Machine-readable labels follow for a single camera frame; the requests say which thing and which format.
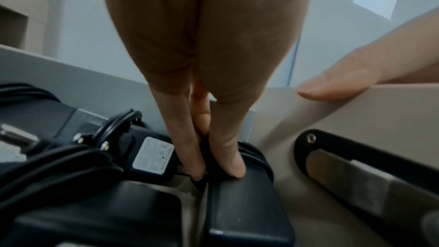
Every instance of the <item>thumb nail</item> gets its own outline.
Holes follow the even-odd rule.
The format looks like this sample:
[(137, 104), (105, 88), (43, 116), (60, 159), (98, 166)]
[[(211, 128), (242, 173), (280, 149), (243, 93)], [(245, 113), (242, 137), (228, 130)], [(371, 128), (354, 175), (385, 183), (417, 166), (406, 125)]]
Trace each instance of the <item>thumb nail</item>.
[(230, 161), (230, 173), (235, 177), (243, 177), (246, 174), (246, 165), (238, 151), (236, 151), (235, 156)]
[(300, 84), (296, 91), (299, 94), (312, 94), (321, 89), (323, 89), (327, 85), (327, 79), (324, 75), (319, 75), (311, 80), (305, 81)]

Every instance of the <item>hand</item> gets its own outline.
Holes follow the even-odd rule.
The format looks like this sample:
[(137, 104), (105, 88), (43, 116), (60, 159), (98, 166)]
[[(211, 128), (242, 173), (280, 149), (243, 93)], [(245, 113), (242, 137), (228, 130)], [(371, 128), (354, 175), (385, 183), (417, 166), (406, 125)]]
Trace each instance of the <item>hand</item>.
[(346, 55), (320, 76), (301, 84), (304, 98), (338, 101), (377, 83), (439, 81), (439, 9)]
[(241, 124), (300, 32), (308, 1), (106, 0), (193, 179), (205, 173), (197, 134), (207, 133), (218, 164), (244, 176)]

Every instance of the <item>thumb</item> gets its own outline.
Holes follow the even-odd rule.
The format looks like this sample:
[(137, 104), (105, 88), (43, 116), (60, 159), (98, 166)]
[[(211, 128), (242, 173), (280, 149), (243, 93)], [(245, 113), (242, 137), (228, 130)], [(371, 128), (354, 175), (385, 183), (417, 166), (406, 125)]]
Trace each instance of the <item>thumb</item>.
[(302, 83), (297, 93), (310, 100), (333, 102), (353, 97), (378, 83), (381, 70), (366, 50), (354, 51), (321, 75)]
[(238, 151), (238, 138), (248, 108), (242, 104), (216, 102), (212, 107), (209, 145), (215, 160), (226, 173), (243, 177), (246, 167)]

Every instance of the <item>metal prong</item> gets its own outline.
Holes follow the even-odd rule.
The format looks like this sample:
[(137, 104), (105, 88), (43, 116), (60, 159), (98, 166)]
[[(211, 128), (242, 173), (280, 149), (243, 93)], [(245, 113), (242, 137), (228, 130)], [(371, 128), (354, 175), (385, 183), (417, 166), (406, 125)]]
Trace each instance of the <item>metal prong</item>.
[(24, 130), (2, 124), (0, 126), (0, 141), (14, 145), (20, 148), (28, 147), (30, 144), (36, 142), (38, 137), (30, 134)]

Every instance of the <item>adapter label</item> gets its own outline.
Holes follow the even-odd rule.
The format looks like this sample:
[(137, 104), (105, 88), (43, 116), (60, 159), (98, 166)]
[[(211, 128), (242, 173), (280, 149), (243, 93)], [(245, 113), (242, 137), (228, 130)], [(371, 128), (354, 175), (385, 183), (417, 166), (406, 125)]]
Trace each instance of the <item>adapter label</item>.
[(171, 159), (174, 145), (152, 137), (146, 137), (133, 162), (133, 168), (161, 175)]

